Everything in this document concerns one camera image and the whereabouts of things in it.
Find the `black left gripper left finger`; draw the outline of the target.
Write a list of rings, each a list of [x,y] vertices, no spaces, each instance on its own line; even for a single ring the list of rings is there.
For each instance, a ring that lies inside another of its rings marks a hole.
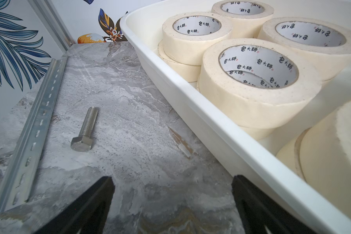
[[[36,234],[102,234],[115,192],[110,176],[101,177]]]

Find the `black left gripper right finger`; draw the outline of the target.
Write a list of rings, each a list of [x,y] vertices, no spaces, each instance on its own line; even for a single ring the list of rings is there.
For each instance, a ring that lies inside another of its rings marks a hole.
[[[247,234],[314,234],[245,176],[234,176],[232,194]]]

